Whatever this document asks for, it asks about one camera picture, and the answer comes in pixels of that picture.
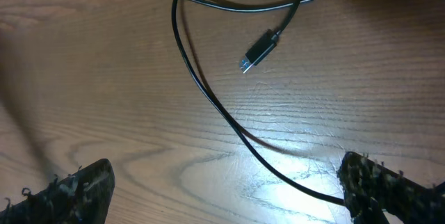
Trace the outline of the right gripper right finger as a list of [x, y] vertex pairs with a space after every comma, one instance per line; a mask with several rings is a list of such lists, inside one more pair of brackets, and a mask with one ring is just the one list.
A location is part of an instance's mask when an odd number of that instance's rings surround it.
[[444, 222], [443, 183], [427, 189], [356, 152], [345, 154], [337, 177], [354, 223], [387, 223], [385, 212], [403, 223]]

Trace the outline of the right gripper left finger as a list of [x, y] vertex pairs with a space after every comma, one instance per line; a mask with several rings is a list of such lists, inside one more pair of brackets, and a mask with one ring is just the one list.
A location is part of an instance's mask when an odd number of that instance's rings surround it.
[[111, 162], [100, 159], [65, 179], [55, 177], [39, 193], [24, 187], [25, 200], [1, 211], [5, 224], [105, 224], [115, 188]]

